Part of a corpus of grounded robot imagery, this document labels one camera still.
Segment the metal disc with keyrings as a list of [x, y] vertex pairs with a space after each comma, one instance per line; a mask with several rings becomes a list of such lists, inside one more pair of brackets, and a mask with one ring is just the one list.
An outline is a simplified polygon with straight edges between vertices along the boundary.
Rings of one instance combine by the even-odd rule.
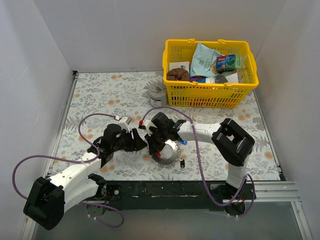
[[161, 157], [157, 157], [156, 154], [153, 154], [151, 155], [151, 157], [161, 165], [171, 165], [175, 162], [179, 162], [179, 159], [182, 158], [180, 144], [178, 142], [172, 141], [171, 154], [161, 154]]

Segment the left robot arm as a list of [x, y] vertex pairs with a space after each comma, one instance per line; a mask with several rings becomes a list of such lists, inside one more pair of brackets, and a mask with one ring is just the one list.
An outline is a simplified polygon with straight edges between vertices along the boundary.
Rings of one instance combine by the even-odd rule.
[[126, 131], [118, 124], [109, 124], [103, 136], [94, 140], [76, 163], [49, 178], [39, 177], [34, 181], [23, 213], [46, 230], [52, 230], [65, 212], [84, 200], [107, 203], [118, 198], [122, 188], [109, 186], [96, 171], [104, 167], [115, 152], [137, 152], [146, 147], [137, 129]]

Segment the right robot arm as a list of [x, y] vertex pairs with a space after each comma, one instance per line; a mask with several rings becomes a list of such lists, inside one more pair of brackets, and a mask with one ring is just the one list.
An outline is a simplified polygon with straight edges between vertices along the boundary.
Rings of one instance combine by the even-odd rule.
[[221, 123], [192, 124], [184, 119], [174, 122], [159, 112], [151, 120], [141, 120], [139, 128], [147, 132], [145, 139], [151, 155], [161, 152], [168, 140], [214, 144], [228, 162], [227, 195], [237, 199], [245, 192], [242, 181], [255, 140], [234, 120], [226, 118]]

